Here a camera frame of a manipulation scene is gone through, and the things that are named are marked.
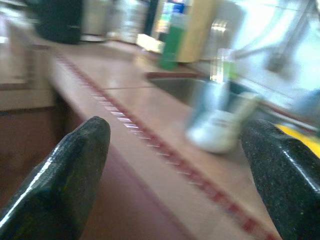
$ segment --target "decorative tile border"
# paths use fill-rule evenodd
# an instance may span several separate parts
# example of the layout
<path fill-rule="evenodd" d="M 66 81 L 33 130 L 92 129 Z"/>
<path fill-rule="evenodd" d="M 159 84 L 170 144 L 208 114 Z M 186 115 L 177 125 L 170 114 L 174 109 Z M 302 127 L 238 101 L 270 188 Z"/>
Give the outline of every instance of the decorative tile border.
<path fill-rule="evenodd" d="M 207 181 L 200 172 L 183 159 L 177 151 L 172 149 L 164 140 L 157 136 L 151 129 L 147 128 L 143 122 L 132 115 L 127 109 L 120 105 L 113 97 L 104 92 L 96 85 L 89 76 L 81 72 L 77 66 L 67 60 L 63 54 L 53 50 L 53 54 L 58 61 L 67 67 L 71 73 L 79 79 L 83 87 L 92 88 L 95 94 L 92 96 L 104 105 L 106 111 L 115 116 L 129 132 L 146 142 L 156 155 L 162 156 L 166 164 L 176 169 L 177 174 L 184 176 L 188 183 L 203 191 L 206 196 L 224 209 L 235 222 L 248 234 L 257 240 L 278 240 L 273 233 L 263 228 L 263 225 L 256 219 L 250 217 L 236 202 L 234 202 L 216 184 Z"/>

